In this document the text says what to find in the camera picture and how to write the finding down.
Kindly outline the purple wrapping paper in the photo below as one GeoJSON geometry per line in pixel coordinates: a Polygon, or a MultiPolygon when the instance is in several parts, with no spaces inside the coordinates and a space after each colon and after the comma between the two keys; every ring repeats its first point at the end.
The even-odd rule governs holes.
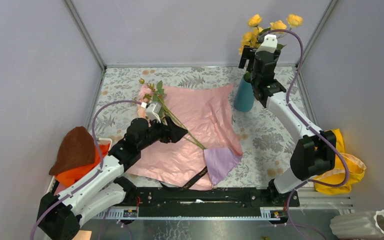
{"type": "Polygon", "coordinates": [[[214,186],[224,180],[242,160],[242,155],[235,154],[228,147],[210,148],[203,152],[209,179],[214,186]]]}

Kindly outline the pink flower stems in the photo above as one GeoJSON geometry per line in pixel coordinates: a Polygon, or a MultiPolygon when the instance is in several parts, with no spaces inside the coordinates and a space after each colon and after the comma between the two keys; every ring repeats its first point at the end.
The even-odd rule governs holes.
{"type": "MultiPolygon", "coordinates": [[[[158,115],[162,117],[170,117],[174,123],[184,129],[188,128],[175,116],[175,114],[167,107],[166,98],[167,93],[163,87],[163,81],[160,80],[157,83],[148,83],[143,78],[140,78],[138,82],[141,84],[141,88],[138,94],[138,100],[147,104],[159,103],[161,104],[161,110],[158,115]]],[[[193,143],[202,150],[207,149],[194,135],[188,130],[187,136],[184,137],[187,141],[193,143]]]]}

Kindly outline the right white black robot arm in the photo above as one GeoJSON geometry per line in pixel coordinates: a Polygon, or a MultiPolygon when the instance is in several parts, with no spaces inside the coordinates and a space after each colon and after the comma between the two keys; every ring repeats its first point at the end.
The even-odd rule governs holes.
{"type": "Polygon", "coordinates": [[[287,199],[286,193],[300,184],[333,170],[336,160],[335,134],[331,130],[323,131],[295,109],[287,99],[286,88],[275,79],[279,55],[279,50],[256,51],[246,45],[238,66],[250,72],[249,83],[255,99],[280,120],[296,143],[289,169],[269,182],[266,198],[273,206],[281,205],[287,199]]]}

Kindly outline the black ribbon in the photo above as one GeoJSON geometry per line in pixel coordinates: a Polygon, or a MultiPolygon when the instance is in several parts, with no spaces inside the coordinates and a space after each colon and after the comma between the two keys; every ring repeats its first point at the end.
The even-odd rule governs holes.
{"type": "Polygon", "coordinates": [[[208,173],[208,167],[205,166],[199,173],[193,176],[187,183],[185,183],[181,187],[169,187],[163,184],[161,181],[159,183],[161,184],[162,188],[165,190],[181,192],[181,191],[189,190],[197,181],[199,181],[207,173],[208,173]]]}

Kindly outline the pink wrapping paper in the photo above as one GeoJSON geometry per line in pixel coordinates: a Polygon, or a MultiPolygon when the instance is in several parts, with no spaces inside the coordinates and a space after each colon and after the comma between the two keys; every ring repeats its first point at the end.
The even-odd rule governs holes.
{"type": "MultiPolygon", "coordinates": [[[[234,86],[191,89],[163,86],[167,108],[207,149],[229,148],[242,156],[240,140],[232,125],[229,95],[234,86]]],[[[177,143],[156,142],[141,151],[141,158],[126,172],[178,187],[184,186],[205,166],[204,151],[182,139],[177,143]]]]}

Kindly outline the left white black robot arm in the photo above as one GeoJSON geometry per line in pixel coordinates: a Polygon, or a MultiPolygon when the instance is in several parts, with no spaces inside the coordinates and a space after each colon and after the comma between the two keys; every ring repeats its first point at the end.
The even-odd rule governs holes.
{"type": "Polygon", "coordinates": [[[52,240],[71,240],[91,218],[117,204],[128,206],[135,200],[137,187],[123,176],[140,158],[141,151],[155,142],[177,143],[188,130],[169,116],[164,122],[135,118],[124,137],[112,146],[101,165],[59,194],[45,194],[39,204],[36,228],[52,240]]]}

